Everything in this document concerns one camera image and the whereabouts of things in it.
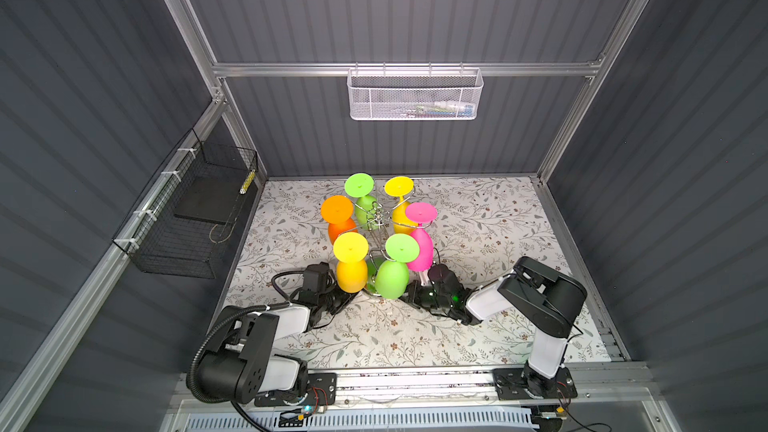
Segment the pink wine glass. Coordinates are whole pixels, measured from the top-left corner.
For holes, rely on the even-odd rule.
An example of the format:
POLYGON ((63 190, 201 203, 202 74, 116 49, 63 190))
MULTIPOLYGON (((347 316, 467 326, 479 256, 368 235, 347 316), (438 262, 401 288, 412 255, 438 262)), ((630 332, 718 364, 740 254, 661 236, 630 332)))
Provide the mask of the pink wine glass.
POLYGON ((419 246, 419 254, 416 259, 408 263, 411 271, 422 273, 428 271, 434 258, 434 243, 425 227, 433 223, 438 217, 437 209, 426 202, 415 202, 406 208, 406 218, 416 224, 411 231, 411 237, 419 246))

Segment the chrome wine glass rack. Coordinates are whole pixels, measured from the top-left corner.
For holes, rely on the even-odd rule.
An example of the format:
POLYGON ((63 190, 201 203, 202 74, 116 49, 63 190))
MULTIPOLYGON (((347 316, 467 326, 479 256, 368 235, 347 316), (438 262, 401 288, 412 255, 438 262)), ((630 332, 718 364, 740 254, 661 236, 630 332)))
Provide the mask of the chrome wine glass rack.
POLYGON ((370 206, 355 205, 359 232, 369 244, 365 259, 367 283, 363 291, 384 299, 397 300, 411 283, 410 264, 421 256, 421 244, 412 236, 422 226, 403 222, 410 205, 410 193, 397 196, 396 205, 387 209, 373 196, 370 206))

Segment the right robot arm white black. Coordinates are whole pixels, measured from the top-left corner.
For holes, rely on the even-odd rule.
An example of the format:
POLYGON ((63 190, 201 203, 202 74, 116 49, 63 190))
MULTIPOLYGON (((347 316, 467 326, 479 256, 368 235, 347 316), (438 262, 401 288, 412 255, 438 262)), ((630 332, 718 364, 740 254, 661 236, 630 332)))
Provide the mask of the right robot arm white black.
POLYGON ((516 309, 535 330, 532 352, 525 364, 528 376, 551 383, 561 368, 571 331, 587 297, 586 288, 578 280, 523 256, 511 273, 475 289, 464 287, 446 265, 434 265, 427 273, 427 283, 411 282, 400 300, 465 326, 516 309))

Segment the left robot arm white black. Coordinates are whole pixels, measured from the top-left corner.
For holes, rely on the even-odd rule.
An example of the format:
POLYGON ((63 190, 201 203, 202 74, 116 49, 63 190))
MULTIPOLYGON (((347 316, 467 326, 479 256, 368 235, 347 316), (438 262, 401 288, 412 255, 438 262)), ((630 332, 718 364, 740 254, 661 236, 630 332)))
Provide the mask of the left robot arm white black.
POLYGON ((276 351, 275 342, 328 326, 352 299, 327 262, 271 279, 280 303, 224 307, 195 352, 186 386, 203 403, 241 406, 298 403, 311 387, 307 361, 276 351))

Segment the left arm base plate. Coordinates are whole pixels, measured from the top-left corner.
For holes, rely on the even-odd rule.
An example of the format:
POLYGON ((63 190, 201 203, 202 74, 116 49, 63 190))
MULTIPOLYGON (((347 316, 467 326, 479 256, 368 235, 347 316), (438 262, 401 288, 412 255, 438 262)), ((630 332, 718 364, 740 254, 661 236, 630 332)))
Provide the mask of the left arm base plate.
POLYGON ((338 375, 336 373, 309 373, 300 377, 289 390, 265 392, 253 401, 256 407, 329 406, 335 403, 338 375))

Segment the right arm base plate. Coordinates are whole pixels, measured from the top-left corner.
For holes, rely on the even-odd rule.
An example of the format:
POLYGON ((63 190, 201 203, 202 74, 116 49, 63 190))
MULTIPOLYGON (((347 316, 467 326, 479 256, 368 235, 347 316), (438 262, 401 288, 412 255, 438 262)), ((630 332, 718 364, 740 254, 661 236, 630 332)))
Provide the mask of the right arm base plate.
POLYGON ((491 371, 500 400, 574 399, 578 391, 567 367, 559 367, 553 378, 546 378, 529 365, 496 368, 491 371))

